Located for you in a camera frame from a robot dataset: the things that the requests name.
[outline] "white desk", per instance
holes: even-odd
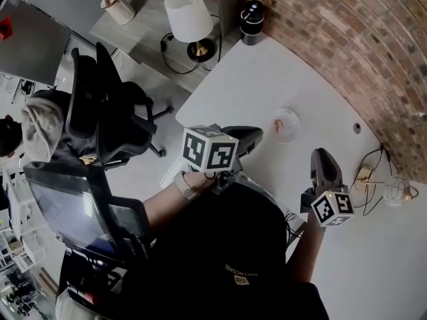
[[[280,145],[272,135],[271,114],[279,107],[295,111],[302,123],[298,138],[287,145]],[[328,82],[267,36],[253,47],[239,41],[201,82],[176,119],[185,127],[212,123],[261,127],[264,139],[244,158],[244,170],[280,205],[296,213],[301,193],[312,186],[310,156],[315,148],[323,147],[334,156],[344,183],[351,185],[360,160],[380,146],[367,124]],[[359,135],[353,132],[355,122],[362,126]],[[377,160],[374,156],[368,162],[374,165]],[[389,175],[385,158],[382,161],[378,179]],[[355,195],[354,201],[361,197]]]

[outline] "table lamp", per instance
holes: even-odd
[[[203,0],[165,0],[165,7],[173,36],[189,43],[188,56],[200,63],[211,59],[215,45],[205,37],[212,32],[214,23]]]

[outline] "gray countertop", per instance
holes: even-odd
[[[145,63],[164,74],[190,92],[203,81],[209,71],[202,67],[186,75],[179,75],[169,70],[163,61],[160,51],[160,41],[164,35],[171,32],[169,20],[164,7],[164,0],[128,0],[137,11],[135,18],[126,25],[119,25],[108,14],[103,16],[92,27],[90,33],[103,41],[121,49],[138,63]],[[218,15],[217,1],[205,0],[211,14]],[[218,46],[220,40],[220,23],[218,18],[212,17],[214,26],[212,33],[207,37],[217,46],[215,56],[206,61],[203,66],[213,69],[218,62]],[[240,34],[232,32],[222,41],[223,57],[237,42]],[[173,39],[167,41],[166,59],[175,71],[189,71],[195,63],[187,56],[187,43]]]

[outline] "black office chair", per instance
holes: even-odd
[[[173,112],[173,107],[153,115],[153,101],[133,82],[123,83],[107,51],[97,43],[97,60],[71,52],[74,84],[65,130],[79,139],[95,137],[97,162],[111,169],[125,165],[131,157],[151,149],[158,157],[165,149],[156,149],[151,140],[157,131],[154,121]],[[135,114],[135,105],[145,105],[147,119]]]

